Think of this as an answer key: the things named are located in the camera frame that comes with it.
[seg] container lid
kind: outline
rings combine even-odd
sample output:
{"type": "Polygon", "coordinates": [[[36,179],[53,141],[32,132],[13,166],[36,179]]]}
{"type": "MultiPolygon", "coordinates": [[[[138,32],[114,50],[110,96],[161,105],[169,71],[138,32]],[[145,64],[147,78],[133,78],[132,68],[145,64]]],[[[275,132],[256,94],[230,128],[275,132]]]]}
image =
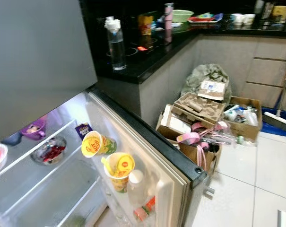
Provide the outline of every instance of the container lid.
{"type": "Polygon", "coordinates": [[[144,174],[142,171],[135,169],[129,174],[128,181],[130,182],[131,185],[137,185],[141,183],[144,179],[144,174]]]}
{"type": "Polygon", "coordinates": [[[121,27],[121,22],[118,19],[114,20],[114,17],[106,17],[104,27],[108,30],[119,29],[121,27]]]}

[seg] refrigerator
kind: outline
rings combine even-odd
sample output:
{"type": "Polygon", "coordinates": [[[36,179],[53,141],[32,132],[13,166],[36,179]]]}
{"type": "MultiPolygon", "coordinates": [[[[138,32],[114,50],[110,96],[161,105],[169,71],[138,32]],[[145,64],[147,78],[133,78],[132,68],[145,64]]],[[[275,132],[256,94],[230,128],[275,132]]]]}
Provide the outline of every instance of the refrigerator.
{"type": "Polygon", "coordinates": [[[107,206],[120,226],[192,226],[207,173],[97,88],[78,1],[0,1],[0,18],[0,125],[8,127],[0,129],[0,142],[14,138],[0,165],[0,227],[93,226],[107,206]],[[6,46],[13,41],[13,48],[6,46]],[[15,58],[4,58],[12,53],[15,58]],[[41,117],[43,137],[15,139],[41,117]],[[86,122],[113,138],[116,152],[131,154],[144,173],[146,202],[155,196],[156,203],[143,222],[135,219],[128,194],[114,190],[102,156],[82,155],[75,128],[86,122]],[[34,154],[53,138],[66,146],[60,159],[44,165],[34,154]]]}

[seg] black countertop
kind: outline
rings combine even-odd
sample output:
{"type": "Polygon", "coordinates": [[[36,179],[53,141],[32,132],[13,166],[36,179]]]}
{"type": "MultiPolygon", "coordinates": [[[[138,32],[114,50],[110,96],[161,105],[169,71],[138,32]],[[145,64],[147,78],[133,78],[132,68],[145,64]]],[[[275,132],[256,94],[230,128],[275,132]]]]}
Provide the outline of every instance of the black countertop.
{"type": "Polygon", "coordinates": [[[262,26],[255,21],[251,26],[235,26],[230,21],[222,19],[212,25],[191,25],[183,23],[181,27],[174,28],[172,42],[164,43],[165,31],[154,32],[152,37],[161,40],[158,47],[148,51],[126,57],[127,68],[113,71],[110,58],[95,60],[96,73],[100,77],[106,77],[134,84],[141,84],[156,70],[171,59],[179,50],[186,46],[199,34],[212,35],[253,35],[263,37],[286,38],[286,23],[282,25],[262,26]]]}

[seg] green bowl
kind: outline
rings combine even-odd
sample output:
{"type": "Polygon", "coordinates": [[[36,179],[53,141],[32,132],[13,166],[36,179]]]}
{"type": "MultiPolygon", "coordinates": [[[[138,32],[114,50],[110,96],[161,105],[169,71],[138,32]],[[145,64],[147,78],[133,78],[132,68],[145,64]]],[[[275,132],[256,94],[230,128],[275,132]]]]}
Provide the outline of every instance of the green bowl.
{"type": "Polygon", "coordinates": [[[188,18],[190,18],[194,13],[189,10],[175,9],[172,12],[173,14],[173,22],[187,22],[188,18]]]}

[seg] purple bowl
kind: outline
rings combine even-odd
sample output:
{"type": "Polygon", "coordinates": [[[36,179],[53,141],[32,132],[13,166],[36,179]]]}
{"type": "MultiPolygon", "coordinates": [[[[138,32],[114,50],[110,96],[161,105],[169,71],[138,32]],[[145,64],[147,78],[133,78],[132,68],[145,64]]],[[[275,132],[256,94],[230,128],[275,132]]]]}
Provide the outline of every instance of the purple bowl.
{"type": "Polygon", "coordinates": [[[38,119],[34,122],[32,122],[31,124],[29,124],[28,126],[26,126],[25,128],[23,128],[20,133],[32,140],[40,140],[42,138],[45,137],[45,128],[46,128],[46,124],[45,124],[45,120],[42,120],[42,119],[38,119]],[[33,132],[33,133],[27,133],[27,129],[31,128],[32,125],[35,125],[35,126],[39,126],[40,128],[33,132]]]}

